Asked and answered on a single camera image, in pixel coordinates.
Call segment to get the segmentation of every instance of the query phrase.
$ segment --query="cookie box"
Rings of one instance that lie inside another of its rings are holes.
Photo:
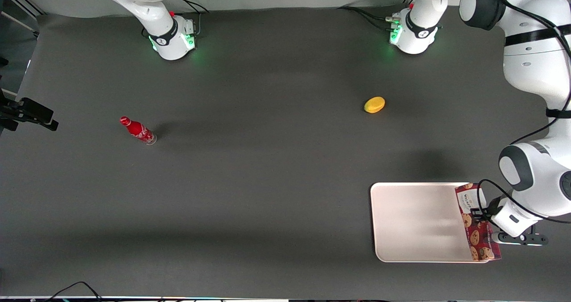
[[[459,210],[466,230],[467,246],[474,261],[501,259],[500,246],[492,240],[492,225],[479,218],[477,199],[478,184],[466,184],[455,188]],[[480,202],[486,206],[483,190],[480,189]]]

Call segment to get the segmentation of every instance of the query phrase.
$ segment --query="coca-cola bottle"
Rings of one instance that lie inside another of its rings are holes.
[[[127,127],[127,130],[131,136],[144,141],[147,143],[147,145],[153,145],[157,141],[157,136],[155,136],[152,131],[150,131],[147,127],[138,121],[132,121],[128,117],[123,116],[119,122],[121,125]]]

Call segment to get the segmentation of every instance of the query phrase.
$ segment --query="white tray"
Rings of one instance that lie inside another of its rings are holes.
[[[378,182],[371,187],[375,252],[383,262],[473,261],[454,188],[467,182]]]

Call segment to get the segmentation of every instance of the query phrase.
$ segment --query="gray tabletop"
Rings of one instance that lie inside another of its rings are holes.
[[[565,225],[485,265],[375,257],[372,184],[503,182],[500,150],[546,121],[504,79],[501,31],[457,13],[409,56],[349,11],[216,12],[175,62],[134,18],[40,19],[21,96],[60,125],[0,138],[0,293],[569,300]]]

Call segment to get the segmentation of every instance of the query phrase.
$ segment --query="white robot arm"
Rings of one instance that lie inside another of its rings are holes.
[[[500,154],[500,170],[517,203],[505,198],[492,201],[494,207],[488,208],[494,212],[493,222],[518,237],[542,217],[571,213],[571,68],[565,50],[565,44],[571,42],[571,9],[567,0],[506,1],[508,4],[504,0],[461,0],[459,13],[469,26],[490,30],[497,25],[504,31],[506,80],[517,89],[540,95],[547,104],[546,114],[552,123],[549,134],[508,145]],[[446,8],[445,2],[417,0],[412,9],[395,13],[393,17],[406,22],[397,29],[397,40],[392,34],[390,42],[409,54],[426,50],[434,41],[434,25]],[[543,17],[556,28],[548,29],[518,9]],[[419,31],[429,35],[419,36]]]
[[[195,46],[194,24],[172,16],[164,0],[112,0],[133,13],[149,33],[153,48],[166,60],[182,58]]]

